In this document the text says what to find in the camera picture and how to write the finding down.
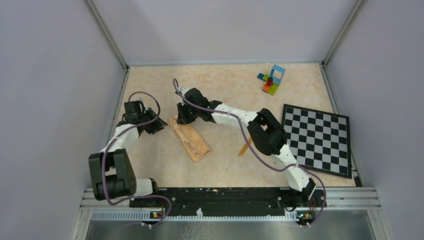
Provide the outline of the peach cloth napkin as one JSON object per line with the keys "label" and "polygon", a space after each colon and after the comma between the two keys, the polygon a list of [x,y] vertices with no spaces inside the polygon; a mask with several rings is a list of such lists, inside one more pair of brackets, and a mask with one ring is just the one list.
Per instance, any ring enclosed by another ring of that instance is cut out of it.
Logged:
{"label": "peach cloth napkin", "polygon": [[193,163],[197,163],[211,152],[208,143],[191,124],[178,124],[177,117],[174,116],[169,119],[168,125]]}

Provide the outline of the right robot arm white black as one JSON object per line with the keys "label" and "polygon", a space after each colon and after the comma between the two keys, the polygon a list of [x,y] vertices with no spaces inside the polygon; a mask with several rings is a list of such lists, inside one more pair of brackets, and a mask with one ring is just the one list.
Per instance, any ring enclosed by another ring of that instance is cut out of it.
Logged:
{"label": "right robot arm white black", "polygon": [[197,88],[176,87],[181,97],[177,104],[179,125],[188,125],[196,119],[214,124],[240,128],[242,136],[250,135],[248,148],[271,156],[279,166],[272,170],[284,172],[289,187],[294,190],[293,200],[299,206],[307,206],[314,198],[316,184],[300,167],[287,143],[284,127],[270,110],[245,111],[230,107],[221,101],[209,101]]}

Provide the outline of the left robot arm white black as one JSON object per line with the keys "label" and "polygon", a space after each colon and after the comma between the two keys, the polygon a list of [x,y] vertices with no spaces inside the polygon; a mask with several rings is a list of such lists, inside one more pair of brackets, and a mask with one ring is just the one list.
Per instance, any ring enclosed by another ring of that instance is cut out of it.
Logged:
{"label": "left robot arm white black", "polygon": [[98,201],[128,196],[141,196],[149,207],[160,202],[156,181],[152,178],[137,178],[128,152],[142,133],[155,134],[168,124],[141,100],[124,103],[125,113],[117,124],[107,146],[88,158],[93,195]]}

